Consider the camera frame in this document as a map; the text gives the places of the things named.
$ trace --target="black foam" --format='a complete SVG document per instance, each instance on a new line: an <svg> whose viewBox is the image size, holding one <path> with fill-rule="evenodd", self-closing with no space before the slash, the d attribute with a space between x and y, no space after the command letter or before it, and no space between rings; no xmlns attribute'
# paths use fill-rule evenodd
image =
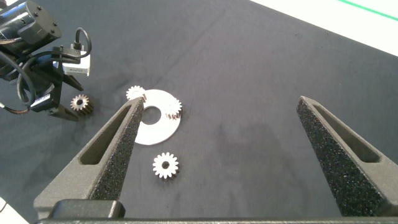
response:
<svg viewBox="0 0 398 224"><path fill-rule="evenodd" d="M297 114L318 157L341 214L375 216L383 201L377 188L353 162L303 98L298 103Z"/></svg>

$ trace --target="connector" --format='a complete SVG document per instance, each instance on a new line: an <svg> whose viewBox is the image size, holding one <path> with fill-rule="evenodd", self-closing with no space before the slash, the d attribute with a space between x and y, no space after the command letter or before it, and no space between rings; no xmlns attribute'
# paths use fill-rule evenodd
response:
<svg viewBox="0 0 398 224"><path fill-rule="evenodd" d="M81 43L75 41L75 42L73 43L73 49L75 49L75 50L81 50Z"/></svg>

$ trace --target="spur gear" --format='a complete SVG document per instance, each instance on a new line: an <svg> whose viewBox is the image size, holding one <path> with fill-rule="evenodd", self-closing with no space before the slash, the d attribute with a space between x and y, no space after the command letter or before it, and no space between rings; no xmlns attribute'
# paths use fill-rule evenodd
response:
<svg viewBox="0 0 398 224"><path fill-rule="evenodd" d="M126 96L128 100L133 100L138 97L142 97L143 102L146 102L146 95L145 95L145 89L141 86L132 86L127 92Z"/></svg>
<svg viewBox="0 0 398 224"><path fill-rule="evenodd" d="M173 154L169 152L165 154L163 152L162 155L158 155L154 161L155 175L159 175L159 178L167 179L171 178L173 175L177 175L178 162Z"/></svg>
<svg viewBox="0 0 398 224"><path fill-rule="evenodd" d="M93 112L93 104L86 95L75 96L70 102L70 107L79 115L88 115Z"/></svg>
<svg viewBox="0 0 398 224"><path fill-rule="evenodd" d="M182 105L181 102L174 98L173 101L171 101L165 109L166 112L166 116L169 119L177 119L177 118L181 118L181 113L182 113Z"/></svg>

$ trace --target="robotic arm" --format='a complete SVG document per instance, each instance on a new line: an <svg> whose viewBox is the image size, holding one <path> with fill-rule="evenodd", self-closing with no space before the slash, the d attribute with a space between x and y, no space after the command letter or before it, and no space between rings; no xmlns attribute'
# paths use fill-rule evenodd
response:
<svg viewBox="0 0 398 224"><path fill-rule="evenodd" d="M86 52L80 34L86 38ZM17 94L26 109L14 110L2 103L0 108L13 114L48 111L50 116L78 121L74 113L60 104L60 97L63 83L83 90L74 76L65 74L64 65L79 65L82 58L89 56L91 40L87 32L77 29L70 49L60 46L32 55L60 37L61 30L54 18L32 1L0 14L0 78L17 80Z"/></svg>

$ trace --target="white gear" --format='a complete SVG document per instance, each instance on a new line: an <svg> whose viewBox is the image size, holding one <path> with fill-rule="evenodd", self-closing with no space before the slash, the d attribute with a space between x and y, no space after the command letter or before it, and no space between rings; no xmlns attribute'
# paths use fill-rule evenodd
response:
<svg viewBox="0 0 398 224"><path fill-rule="evenodd" d="M165 154L163 152L162 155L158 155L154 161L155 175L159 175L160 178L167 179L177 174L178 162L173 154L169 152Z"/></svg>
<svg viewBox="0 0 398 224"><path fill-rule="evenodd" d="M181 114L182 114L182 105L181 102L174 98L173 101L171 101L165 109L165 113L166 116L169 119L177 119L177 118L181 118Z"/></svg>
<svg viewBox="0 0 398 224"><path fill-rule="evenodd" d="M145 89L140 86L132 86L127 92L126 96L128 100L133 100L138 97L142 97L143 102L146 102L146 95L145 95Z"/></svg>

